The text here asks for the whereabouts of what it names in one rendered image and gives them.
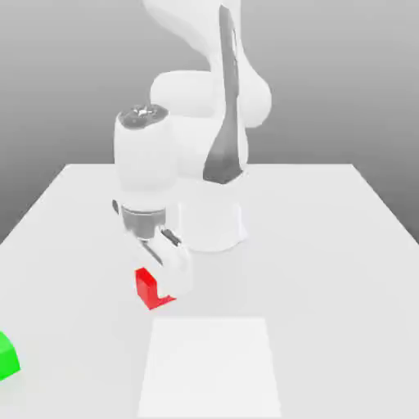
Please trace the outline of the small green cube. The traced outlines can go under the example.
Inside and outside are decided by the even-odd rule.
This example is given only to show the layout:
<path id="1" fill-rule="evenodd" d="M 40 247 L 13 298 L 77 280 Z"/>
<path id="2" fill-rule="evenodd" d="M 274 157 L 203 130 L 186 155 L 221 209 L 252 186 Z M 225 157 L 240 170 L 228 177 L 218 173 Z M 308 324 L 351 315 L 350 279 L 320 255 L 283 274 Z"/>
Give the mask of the small green cube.
<path id="1" fill-rule="evenodd" d="M 8 337 L 0 331 L 0 381 L 20 370 L 20 361 L 18 359 L 15 347 Z"/>

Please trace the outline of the small red cube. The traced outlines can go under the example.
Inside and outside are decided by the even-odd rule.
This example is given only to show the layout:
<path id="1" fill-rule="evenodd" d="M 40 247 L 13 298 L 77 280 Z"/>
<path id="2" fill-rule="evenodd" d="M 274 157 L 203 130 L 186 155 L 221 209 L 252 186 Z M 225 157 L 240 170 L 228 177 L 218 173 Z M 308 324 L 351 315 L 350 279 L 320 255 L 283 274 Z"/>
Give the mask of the small red cube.
<path id="1" fill-rule="evenodd" d="M 135 271 L 137 295 L 149 310 L 157 309 L 176 300 L 175 297 L 163 290 L 155 277 L 146 269 Z"/>

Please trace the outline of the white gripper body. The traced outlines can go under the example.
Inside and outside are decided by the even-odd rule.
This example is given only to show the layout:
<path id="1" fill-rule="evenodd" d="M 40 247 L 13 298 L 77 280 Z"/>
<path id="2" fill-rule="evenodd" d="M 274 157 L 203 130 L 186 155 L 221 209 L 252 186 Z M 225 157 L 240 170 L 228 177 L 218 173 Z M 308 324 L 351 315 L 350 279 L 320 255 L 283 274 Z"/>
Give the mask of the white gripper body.
<path id="1" fill-rule="evenodd" d="M 156 229 L 148 240 L 129 233 L 129 243 L 142 267 L 155 278 L 158 296 L 181 296 L 193 288 L 191 255 L 170 229 Z"/>

